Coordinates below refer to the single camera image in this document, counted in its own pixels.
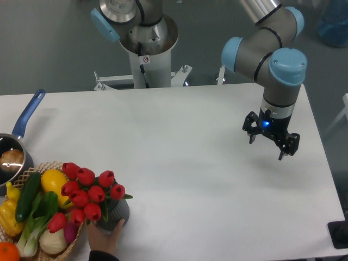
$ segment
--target orange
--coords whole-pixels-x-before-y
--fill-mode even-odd
[[[0,242],[0,261],[20,261],[20,252],[12,243]]]

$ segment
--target blue led light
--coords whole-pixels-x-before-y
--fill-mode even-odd
[[[263,122],[263,127],[265,128],[265,127],[267,127],[269,124],[270,124],[269,121],[264,121],[264,122]]]

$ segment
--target wicker basket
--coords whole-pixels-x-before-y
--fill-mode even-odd
[[[52,163],[42,163],[40,166],[38,167],[34,167],[34,168],[30,168],[28,171],[25,171],[22,175],[19,176],[18,180],[15,181],[14,187],[18,188],[18,189],[22,189],[24,183],[26,182],[27,178],[30,176],[30,174],[32,172],[41,172],[44,173],[46,170],[49,169],[57,169],[59,171],[61,170],[62,167],[62,163],[60,162],[52,162]],[[77,232],[77,236],[74,242],[72,242],[71,244],[69,244],[69,246],[67,247],[67,249],[60,253],[60,254],[56,254],[56,255],[50,255],[45,253],[39,246],[39,249],[36,253],[35,256],[30,257],[30,258],[21,258],[21,260],[25,260],[25,261],[63,261],[67,258],[67,256],[69,255],[69,253],[71,252],[72,248],[74,247],[80,233],[82,230],[83,225],[81,225],[78,229]],[[10,243],[16,243],[18,242],[19,237],[10,237],[8,236],[4,229],[2,228],[2,226],[0,226],[0,242],[10,242]]]

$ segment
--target pot handle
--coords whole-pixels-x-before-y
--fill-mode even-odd
[[[38,90],[34,94],[34,97],[30,100],[21,116],[18,118],[16,125],[13,128],[12,135],[16,136],[17,138],[24,137],[29,118],[38,107],[45,94],[46,92],[43,89]]]

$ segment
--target yellow bell pepper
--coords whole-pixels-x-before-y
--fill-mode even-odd
[[[0,225],[11,237],[20,234],[25,226],[25,222],[18,223],[16,221],[16,207],[17,203],[13,200],[4,201],[0,206]]]
[[[7,197],[9,198],[9,200],[12,200],[17,203],[18,199],[20,198],[21,191],[18,188],[12,186],[11,182],[6,183],[6,189]]]
[[[72,203],[64,206],[65,201],[67,201],[69,197],[61,195],[61,187],[67,182],[68,180],[64,174],[56,169],[47,170],[41,176],[41,186],[44,192],[55,192],[58,195],[58,207],[62,209],[68,209],[74,206]]]

